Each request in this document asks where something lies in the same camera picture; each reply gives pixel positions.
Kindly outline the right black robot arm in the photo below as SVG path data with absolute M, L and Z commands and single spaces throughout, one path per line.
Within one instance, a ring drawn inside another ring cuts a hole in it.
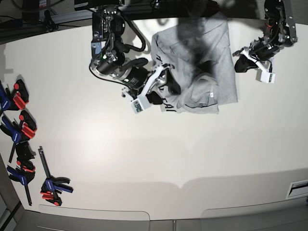
M 161 104 L 163 99 L 155 92 L 166 87 L 171 95 L 181 93 L 180 85 L 171 74 L 171 64 L 156 65 L 147 70 L 146 58 L 133 60 L 125 55 L 130 51 L 142 52 L 146 48 L 143 35 L 124 16 L 116 4 L 98 6 L 92 13 L 91 61 L 89 71 L 98 79 L 123 86 L 122 97 L 129 98 L 133 106 L 144 109 L 152 104 Z M 141 47 L 125 44 L 122 40 L 126 26 L 129 26 L 141 41 Z

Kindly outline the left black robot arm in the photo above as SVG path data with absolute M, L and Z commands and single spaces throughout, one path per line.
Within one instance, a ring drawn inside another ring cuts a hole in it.
M 234 69 L 237 73 L 245 73 L 249 69 L 257 69 L 258 65 L 270 62 L 272 70 L 273 57 L 283 48 L 292 47 L 297 41 L 295 21 L 289 0 L 267 0 L 264 3 L 265 23 L 264 36 L 233 53 L 238 56 Z

